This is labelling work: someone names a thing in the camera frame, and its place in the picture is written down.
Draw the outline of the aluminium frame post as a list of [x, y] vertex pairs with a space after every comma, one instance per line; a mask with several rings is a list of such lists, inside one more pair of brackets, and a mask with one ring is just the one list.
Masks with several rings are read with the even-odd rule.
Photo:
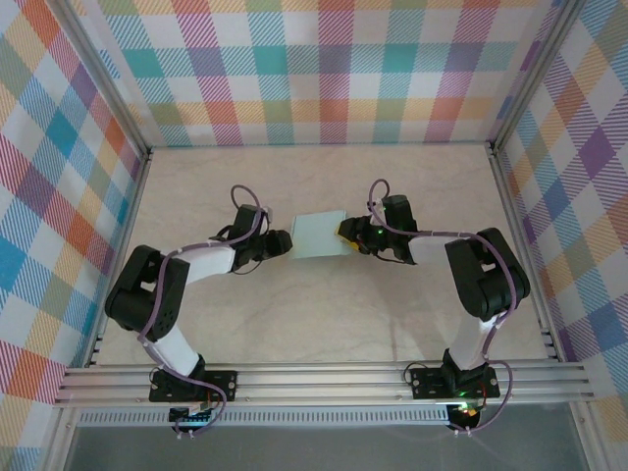
[[56, 20], [77, 50], [83, 66], [117, 118], [122, 131], [131, 140], [144, 161], [150, 160], [152, 146], [142, 135], [105, 64], [93, 46], [70, 0], [45, 0]]
[[586, 2], [587, 0], [560, 0], [544, 40], [537, 46], [531, 59], [525, 59], [529, 68], [521, 80], [519, 89], [513, 94], [509, 106], [505, 109], [503, 119], [499, 122], [494, 136], [487, 140], [487, 148], [491, 150], [494, 156], [499, 155], [514, 133], [525, 108], [533, 98]]

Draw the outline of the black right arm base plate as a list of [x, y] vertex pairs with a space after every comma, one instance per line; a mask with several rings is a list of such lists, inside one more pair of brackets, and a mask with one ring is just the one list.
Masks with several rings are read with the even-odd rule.
[[473, 370], [454, 372], [439, 368], [415, 368], [409, 371], [414, 399], [498, 398], [497, 374], [487, 365]]

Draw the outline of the light teal paper box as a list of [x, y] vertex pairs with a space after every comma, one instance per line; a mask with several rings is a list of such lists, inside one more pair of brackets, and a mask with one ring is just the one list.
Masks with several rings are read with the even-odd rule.
[[350, 247], [337, 235], [345, 210], [297, 215], [291, 227], [292, 259], [344, 256]]

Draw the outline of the aluminium table side rail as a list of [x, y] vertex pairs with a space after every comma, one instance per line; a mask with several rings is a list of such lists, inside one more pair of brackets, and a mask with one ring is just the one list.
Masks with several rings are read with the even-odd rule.
[[146, 186], [153, 155], [153, 149], [150, 148], [148, 152], [142, 156], [138, 165], [137, 179], [131, 187], [125, 217], [123, 219], [123, 223], [121, 224], [121, 228], [117, 232], [116, 244], [114, 245], [114, 257], [110, 265], [110, 271], [106, 279], [106, 284], [103, 286], [102, 290], [99, 291], [100, 296], [98, 297], [97, 310], [91, 316], [91, 322], [88, 325], [89, 336], [84, 341], [84, 346], [80, 351], [82, 353], [80, 361], [78, 362], [78, 366], [80, 368], [88, 368], [92, 365], [98, 350], [96, 345], [104, 336], [107, 324], [105, 301], [108, 294], [113, 289], [115, 281], [117, 280], [117, 277], [124, 265], [125, 256], [131, 240], [131, 234], [136, 221], [141, 198]]
[[549, 306], [534, 265], [532, 251], [523, 223], [519, 218], [514, 195], [508, 185], [506, 171], [499, 160], [498, 153], [490, 142], [485, 143], [485, 150], [497, 184], [497, 192], [505, 212], [505, 219], [513, 238], [514, 251], [529, 279], [530, 294], [528, 300], [531, 302], [537, 316], [547, 356], [551, 360], [563, 361], [563, 351], [559, 341], [555, 338], [554, 324], [549, 312]]

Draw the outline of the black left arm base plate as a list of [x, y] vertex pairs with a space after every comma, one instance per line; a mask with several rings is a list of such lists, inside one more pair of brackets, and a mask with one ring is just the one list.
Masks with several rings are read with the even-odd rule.
[[224, 392], [227, 401], [236, 398], [236, 371], [201, 371], [194, 383], [177, 378], [164, 370], [154, 370], [149, 376], [150, 402], [202, 402], [220, 401], [221, 394], [198, 382], [210, 384]]

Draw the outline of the aluminium mounting rail beam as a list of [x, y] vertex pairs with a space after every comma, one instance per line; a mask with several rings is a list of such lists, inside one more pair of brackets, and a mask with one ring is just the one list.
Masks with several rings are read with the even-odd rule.
[[[213, 364], [235, 371], [241, 406], [396, 405], [414, 402], [399, 362]], [[549, 360], [512, 360], [495, 368], [496, 384], [512, 403], [591, 400], [584, 366]], [[55, 403], [69, 407], [148, 406], [155, 391], [150, 365], [104, 365], [70, 369]]]

